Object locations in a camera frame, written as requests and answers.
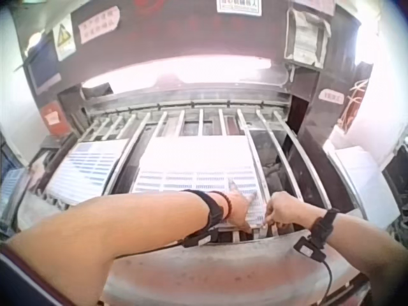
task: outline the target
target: black cable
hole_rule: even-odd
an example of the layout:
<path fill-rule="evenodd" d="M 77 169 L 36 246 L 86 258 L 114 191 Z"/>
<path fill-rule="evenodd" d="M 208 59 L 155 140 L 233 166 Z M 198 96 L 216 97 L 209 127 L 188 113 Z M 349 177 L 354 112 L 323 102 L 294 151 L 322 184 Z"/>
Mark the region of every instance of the black cable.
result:
<path fill-rule="evenodd" d="M 181 242 L 177 242 L 176 244 L 166 245 L 165 247 L 160 247 L 158 249 L 154 249 L 154 250 L 150 250 L 150 251 L 144 251 L 144 252 L 139 252 L 139 253 L 134 253 L 134 254 L 120 255 L 120 256 L 117 256 L 115 259 L 125 258 L 125 257 L 129 257 L 129 256 L 134 256 L 134 255 L 147 254 L 147 253 L 157 252 L 157 251 L 161 251 L 161 250 L 165 250 L 165 249 L 171 249 L 172 247 L 178 247 L 181 244 L 182 244 Z"/>
<path fill-rule="evenodd" d="M 329 294 L 330 291 L 330 287 L 332 286 L 332 280 L 333 280 L 333 275 L 332 275 L 332 271 L 330 270 L 329 265 L 327 264 L 326 261 L 322 261 L 322 264 L 324 264 L 329 272 L 329 286 L 327 286 L 327 290 L 326 293 L 324 294 L 323 298 L 321 299 L 320 303 L 318 306 L 322 305 L 324 300 L 327 298 L 327 295 Z"/>

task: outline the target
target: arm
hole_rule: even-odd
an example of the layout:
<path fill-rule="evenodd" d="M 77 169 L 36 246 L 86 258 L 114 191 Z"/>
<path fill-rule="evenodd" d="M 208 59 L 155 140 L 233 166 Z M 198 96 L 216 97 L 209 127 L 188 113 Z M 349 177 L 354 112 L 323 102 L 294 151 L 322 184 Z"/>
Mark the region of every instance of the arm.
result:
<path fill-rule="evenodd" d="M 274 193 L 266 212 L 267 223 L 296 223 L 308 230 L 325 209 L 299 201 L 288 193 Z M 328 244 L 371 282 L 375 298 L 385 296 L 405 272 L 408 251 L 367 221 L 351 215 L 337 214 Z"/>
<path fill-rule="evenodd" d="M 209 195 L 225 216 L 225 199 Z M 250 230 L 245 222 L 248 200 L 238 192 L 228 197 L 233 207 L 229 222 Z M 192 193 L 105 196 L 44 220 L 8 245 L 73 303 L 95 305 L 117 256 L 181 240 L 204 228 L 208 213 L 207 205 Z"/>

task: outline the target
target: forearm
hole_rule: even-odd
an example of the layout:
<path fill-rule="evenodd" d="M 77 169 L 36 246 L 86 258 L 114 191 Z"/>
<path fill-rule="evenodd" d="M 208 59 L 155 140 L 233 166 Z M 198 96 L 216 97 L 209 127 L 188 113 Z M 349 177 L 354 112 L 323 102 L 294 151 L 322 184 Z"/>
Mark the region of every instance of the forearm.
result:
<path fill-rule="evenodd" d="M 226 214 L 223 199 L 211 197 Z M 74 303 L 91 305 L 114 258 L 183 239 L 206 225 L 208 213 L 192 193 L 105 196 L 21 232 L 8 245 Z"/>
<path fill-rule="evenodd" d="M 301 204 L 299 209 L 296 223 L 307 229 L 311 229 L 316 219 L 326 213 L 326 210 L 309 204 Z M 398 270 L 407 260 L 407 250 L 386 232 L 351 215 L 336 216 L 333 233 L 327 242 L 369 277 L 385 270 Z"/>

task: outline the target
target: yellow warning sign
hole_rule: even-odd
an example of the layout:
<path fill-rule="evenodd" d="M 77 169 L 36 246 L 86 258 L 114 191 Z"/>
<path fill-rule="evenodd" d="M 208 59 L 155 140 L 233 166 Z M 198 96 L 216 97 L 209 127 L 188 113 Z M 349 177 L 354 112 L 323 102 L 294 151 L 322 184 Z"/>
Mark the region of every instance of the yellow warning sign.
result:
<path fill-rule="evenodd" d="M 61 62 L 77 51 L 72 28 L 71 14 L 65 16 L 53 29 L 54 45 Z"/>
<path fill-rule="evenodd" d="M 65 29 L 64 25 L 61 24 L 59 26 L 59 34 L 58 34 L 58 47 L 61 47 L 63 44 L 65 44 L 67 41 L 71 39 L 70 33 Z"/>

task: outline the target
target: dark shirt sleeve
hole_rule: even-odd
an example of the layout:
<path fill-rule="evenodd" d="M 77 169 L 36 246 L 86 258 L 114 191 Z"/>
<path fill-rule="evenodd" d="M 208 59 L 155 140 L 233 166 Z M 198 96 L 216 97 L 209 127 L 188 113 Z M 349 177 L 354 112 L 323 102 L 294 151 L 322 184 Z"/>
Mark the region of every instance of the dark shirt sleeve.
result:
<path fill-rule="evenodd" d="M 7 245 L 0 246 L 0 305 L 74 305 Z"/>

